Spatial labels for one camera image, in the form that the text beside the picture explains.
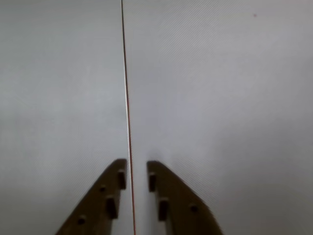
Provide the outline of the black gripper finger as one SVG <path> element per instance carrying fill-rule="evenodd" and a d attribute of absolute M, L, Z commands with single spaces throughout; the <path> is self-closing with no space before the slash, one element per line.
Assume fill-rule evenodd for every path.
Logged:
<path fill-rule="evenodd" d="M 126 189 L 127 160 L 113 161 L 65 220 L 58 235 L 110 235 Z"/>
<path fill-rule="evenodd" d="M 149 192 L 156 196 L 157 218 L 167 235 L 222 235 L 209 207 L 171 171 L 158 161 L 147 162 Z"/>

